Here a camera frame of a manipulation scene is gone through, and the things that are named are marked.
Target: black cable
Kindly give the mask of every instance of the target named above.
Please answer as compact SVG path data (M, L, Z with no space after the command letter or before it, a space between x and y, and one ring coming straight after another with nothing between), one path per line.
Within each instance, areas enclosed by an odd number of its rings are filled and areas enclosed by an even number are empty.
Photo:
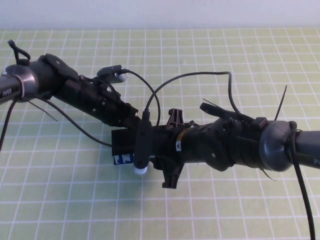
M157 92L159 92L160 89L162 89L164 86L166 86L167 84L173 82L174 80L177 79L181 79L184 77L189 77L189 76L194 76L194 75L229 75L228 78L228 96L229 96L229 100L231 103L231 106L233 108L233 110L237 113L240 114L240 111L238 110L233 98L232 98L232 74L229 71L199 71L199 72L190 72L190 73L185 73L179 76L176 76L174 78L171 78L170 80L164 82L163 84L161 84L155 91L154 93L152 93L151 97L149 98L149 101L147 102L145 109L148 110L149 106L151 104L152 98L157 94Z
M290 122L291 123L291 128L292 128L292 135L290 138L290 157L295 169L296 177L299 182L299 186L301 189L301 194L305 206L305 211L306 215L308 218L308 224L309 224L309 231L310 231L310 239L311 240L316 240L316 233L315 233L315 224L314 224L314 219L312 216L312 210L310 207L310 202L308 198L308 193L306 189L306 185L304 182L304 178L301 173L301 169L299 166L299 162L297 160L297 154L296 154L296 134L297 134L297 123L296 122Z
M282 98L281 98L278 110L276 111L275 118L274 118L275 121L278 119L278 116L279 116L279 113L280 113L280 110L281 110L281 107L282 107L282 103L284 102L284 99L285 99L286 91L287 91L287 85L284 88L284 92L282 94Z
M77 129L79 129L84 135L86 135L88 138L92 139L93 141L108 146L108 147L112 147L112 145L110 143L106 143L104 141L101 141L97 138L95 138L94 136L90 135L88 132L86 132L82 127L80 127L74 120L72 120L71 117L69 117L64 111L62 111L58 106L56 106L55 104L53 104L52 102L46 100L46 99L41 99L38 98L37 99L44 101L45 103L49 104L51 107L53 107L54 109L56 109L59 113L61 113L66 119L68 119L70 121L70 123L72 123Z
M37 109L40 109L41 111L43 111L45 114L47 114L50 118L52 118L53 120L55 120L56 122L58 122L57 119L55 119L50 113L48 113L46 110L44 110L43 108L35 105L33 102L31 101L27 101L28 103L30 103L32 106L36 107Z
M1 137L0 137L0 152L1 152L1 149L2 149L2 145L4 144L5 135L6 135L6 131L7 131L7 128L8 128L10 115L11 115L12 110L13 110L14 106L16 105L17 101L18 101L18 98L13 100L13 102L11 103L11 105L10 105L10 107L8 109L8 112L6 113L3 129L2 129L2 133L1 133Z
M161 118L161 107L160 107L160 102L159 102L159 98L157 96L157 92L159 91L155 91L152 86L142 77L140 76L139 74L135 73L134 71L131 71L131 70L128 70L128 69L123 69L123 72L124 73L129 73L129 74L132 74L132 75L135 75L136 77L138 77L142 82L144 82L144 84L151 90L152 92L152 95L151 95L151 100L153 97L155 97L155 100L156 100L156 104L157 104L157 107L158 107L158 119L156 121L156 126L159 126L159 123L160 123L160 118Z

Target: green cutting mat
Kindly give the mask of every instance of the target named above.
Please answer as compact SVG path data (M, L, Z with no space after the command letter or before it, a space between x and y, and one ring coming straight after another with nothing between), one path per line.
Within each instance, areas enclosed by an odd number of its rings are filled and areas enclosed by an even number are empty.
M29 52L62 58L88 77L121 64L152 86L195 71L231 71L233 97L251 117L275 117L302 130L320 130L320 28L162 30L0 30L0 66L14 64L7 41ZM139 109L150 91L129 76L114 85ZM202 99L230 108L226 76L194 76L159 93L162 123L171 108L198 124L215 120ZM111 127L52 99L96 138L111 141ZM6 240L214 240L308 239L309 229L293 168L270 172L236 166L218 172L187 164L177 190L163 175L143 178L131 165L113 166L109 148L80 133L39 101L58 122L29 103L13 110L0 155L0 239ZM0 106L1 123L8 104ZM151 118L157 119L153 102ZM302 169L320 236L320 171Z

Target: white wall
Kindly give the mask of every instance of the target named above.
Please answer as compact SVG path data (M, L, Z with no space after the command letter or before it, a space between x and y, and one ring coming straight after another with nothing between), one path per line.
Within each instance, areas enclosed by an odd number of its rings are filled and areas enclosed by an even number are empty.
M320 0L0 0L0 28L320 26Z

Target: cable connector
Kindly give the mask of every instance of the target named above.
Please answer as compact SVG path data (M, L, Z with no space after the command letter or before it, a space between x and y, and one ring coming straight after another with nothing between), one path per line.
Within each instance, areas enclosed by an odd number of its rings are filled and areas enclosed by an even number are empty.
M104 82L110 84L123 83L128 79L125 69L121 65L107 66L101 68L96 75Z

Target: small label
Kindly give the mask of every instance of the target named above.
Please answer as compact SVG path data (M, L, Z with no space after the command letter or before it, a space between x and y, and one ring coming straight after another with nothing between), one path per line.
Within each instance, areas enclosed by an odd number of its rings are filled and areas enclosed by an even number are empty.
M121 164L133 164L134 163L134 154L125 154L125 155L116 155L114 156L114 165Z
M181 141L176 141L175 142L175 149L177 152L180 152L182 149L181 149Z
M12 94L12 88L9 88L9 89L2 92L3 97L10 95L10 94Z

